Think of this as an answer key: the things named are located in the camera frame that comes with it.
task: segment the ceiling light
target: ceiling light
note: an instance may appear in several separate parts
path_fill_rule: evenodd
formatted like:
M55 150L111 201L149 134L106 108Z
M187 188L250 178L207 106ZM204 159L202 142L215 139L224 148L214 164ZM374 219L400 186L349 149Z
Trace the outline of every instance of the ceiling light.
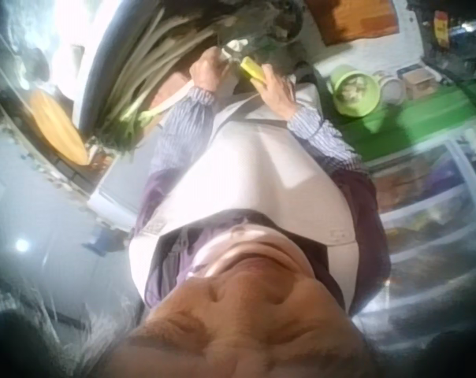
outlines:
M18 239L16 241L16 250L17 252L27 252L30 249L30 243L25 239Z

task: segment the white apron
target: white apron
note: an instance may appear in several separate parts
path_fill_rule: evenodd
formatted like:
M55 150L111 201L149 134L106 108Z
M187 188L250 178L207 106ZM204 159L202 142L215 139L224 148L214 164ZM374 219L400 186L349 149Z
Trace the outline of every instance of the white apron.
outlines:
M140 295L163 235L229 209L251 209L279 228L327 246L329 273L348 311L359 248L345 197L286 128L259 123L275 119L269 109L260 106L244 118L220 121L206 152L132 240L132 277Z

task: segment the yellow knife handle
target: yellow knife handle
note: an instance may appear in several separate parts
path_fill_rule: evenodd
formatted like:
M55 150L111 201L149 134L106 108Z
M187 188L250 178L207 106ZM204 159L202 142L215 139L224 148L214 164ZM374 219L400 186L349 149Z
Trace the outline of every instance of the yellow knife handle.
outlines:
M254 79L259 80L262 83L266 83L266 77L264 76L264 71L262 70L262 67L255 63L255 61L251 58L245 57L241 61L240 67L244 69L245 72L252 76Z

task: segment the mouth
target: mouth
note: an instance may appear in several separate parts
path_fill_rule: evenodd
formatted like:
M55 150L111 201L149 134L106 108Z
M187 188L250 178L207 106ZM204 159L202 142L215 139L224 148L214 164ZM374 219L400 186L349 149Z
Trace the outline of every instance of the mouth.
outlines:
M229 265L226 265L222 272L228 272L232 269L264 272L278 267L292 271L292 269L275 258L270 258L262 254L242 254Z
M289 272L301 272L301 268L292 258L273 246L262 243L254 243L251 246L249 243L245 243L233 249L226 260L220 261L218 266L207 271L206 276L222 274L231 269L265 272L282 268Z

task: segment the eyebrow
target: eyebrow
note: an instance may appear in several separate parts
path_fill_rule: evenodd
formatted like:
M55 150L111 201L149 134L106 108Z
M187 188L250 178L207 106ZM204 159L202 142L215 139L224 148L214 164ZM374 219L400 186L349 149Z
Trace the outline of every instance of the eyebrow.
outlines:
M172 352L178 354L185 354L191 356L200 356L200 353L185 350L180 345L173 343L165 338L152 335L131 335L126 341L127 345L131 347L158 349L164 352Z

